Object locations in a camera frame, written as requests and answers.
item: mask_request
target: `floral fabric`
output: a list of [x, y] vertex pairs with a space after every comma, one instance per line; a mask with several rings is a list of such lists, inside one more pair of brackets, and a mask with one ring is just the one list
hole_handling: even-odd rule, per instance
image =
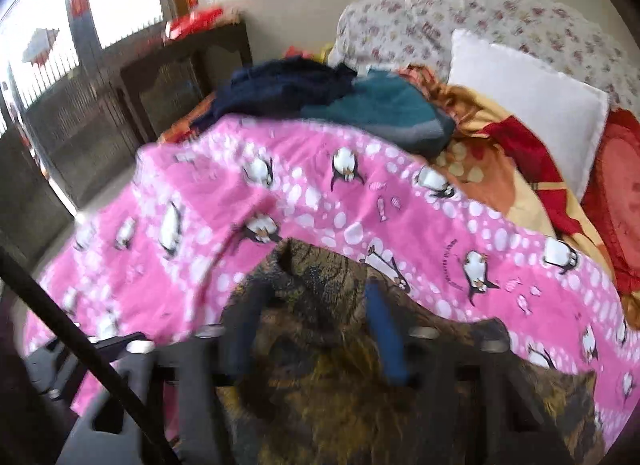
[[446, 80], [456, 28], [540, 58], [640, 116], [640, 70], [600, 26], [554, 0], [357, 1], [340, 17], [330, 62], [426, 64]]

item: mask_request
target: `red pillow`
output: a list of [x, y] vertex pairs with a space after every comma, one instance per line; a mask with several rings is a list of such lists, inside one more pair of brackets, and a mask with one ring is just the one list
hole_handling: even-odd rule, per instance
[[621, 294], [640, 290], [640, 124], [609, 113], [582, 208], [602, 236]]

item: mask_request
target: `orange blanket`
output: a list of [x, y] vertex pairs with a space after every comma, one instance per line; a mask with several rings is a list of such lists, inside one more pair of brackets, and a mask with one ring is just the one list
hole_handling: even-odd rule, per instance
[[434, 168], [516, 225], [558, 236], [614, 279], [600, 235], [535, 134], [490, 99], [438, 82], [427, 67], [409, 66], [399, 74], [458, 124], [447, 149], [430, 161]]

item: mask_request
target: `dark wooden furniture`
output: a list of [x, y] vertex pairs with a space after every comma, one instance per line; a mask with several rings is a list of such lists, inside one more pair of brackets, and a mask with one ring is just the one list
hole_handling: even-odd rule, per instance
[[213, 91], [205, 56], [212, 46], [237, 52], [242, 66], [253, 64], [246, 26], [241, 21], [169, 42], [120, 69], [126, 93], [126, 98], [120, 95], [125, 101], [121, 104], [130, 109], [129, 120], [143, 142], [154, 141]]

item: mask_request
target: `red plastic bag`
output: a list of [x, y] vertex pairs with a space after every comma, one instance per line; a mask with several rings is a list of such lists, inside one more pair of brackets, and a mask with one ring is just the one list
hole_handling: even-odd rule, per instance
[[225, 11], [213, 6], [205, 10], [191, 12], [169, 21], [164, 29], [164, 34], [169, 40], [179, 40], [192, 33], [205, 31], [213, 27], [215, 21], [222, 16]]

